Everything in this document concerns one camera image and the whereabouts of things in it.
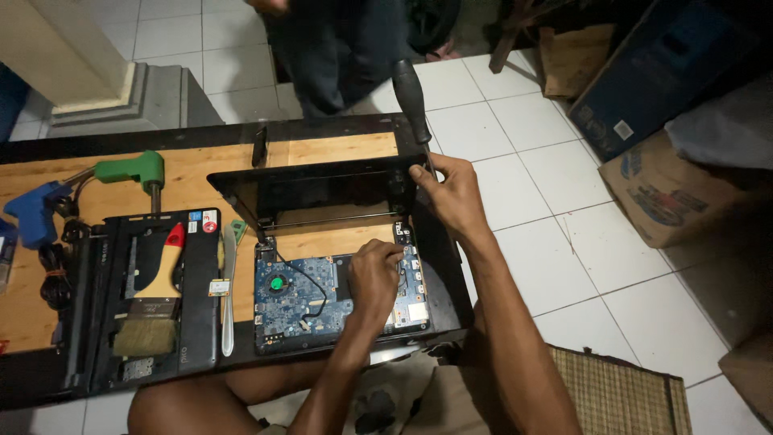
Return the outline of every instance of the human hand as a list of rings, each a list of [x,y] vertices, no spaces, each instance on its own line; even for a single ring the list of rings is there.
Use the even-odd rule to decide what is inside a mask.
[[[435,214],[462,243],[491,232],[485,219],[478,177],[472,163],[430,152],[434,168],[445,180],[438,183],[423,167],[413,165],[410,176],[430,196]]]
[[[289,0],[247,0],[247,4],[264,14],[281,16],[288,11]]]
[[[352,256],[349,278],[352,281],[352,314],[364,316],[378,332],[384,327],[397,298],[400,274],[396,265],[403,259],[403,247],[373,239]]]

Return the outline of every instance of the brush bristles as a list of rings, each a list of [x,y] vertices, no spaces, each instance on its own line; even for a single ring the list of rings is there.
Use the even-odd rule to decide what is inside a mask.
[[[113,355],[144,357],[168,354],[174,348],[176,337],[176,320],[126,320],[115,336]]]

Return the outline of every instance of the woven mat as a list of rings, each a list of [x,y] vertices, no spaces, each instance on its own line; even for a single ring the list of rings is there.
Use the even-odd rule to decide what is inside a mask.
[[[690,435],[684,381],[612,357],[550,348],[585,435]]]

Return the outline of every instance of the blue circuit board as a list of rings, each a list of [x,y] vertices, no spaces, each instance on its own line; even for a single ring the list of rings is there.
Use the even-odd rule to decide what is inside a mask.
[[[402,235],[400,226],[397,231]],[[385,319],[384,334],[398,328],[421,326],[429,321],[426,291],[421,263],[416,248],[404,245],[404,259],[397,265],[400,283],[394,309]],[[325,299],[322,291],[298,270],[283,262],[256,260],[255,267],[255,326],[257,342],[272,344],[285,338],[303,335],[340,334],[346,316],[354,308],[345,273],[350,255],[318,257],[289,261],[312,277],[327,293],[327,302],[318,317],[306,314],[319,312]]]

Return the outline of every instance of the jeans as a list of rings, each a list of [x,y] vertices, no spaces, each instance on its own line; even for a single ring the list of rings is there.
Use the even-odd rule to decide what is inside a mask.
[[[404,0],[291,0],[287,15],[264,21],[306,118],[362,100],[392,76],[406,46]]]

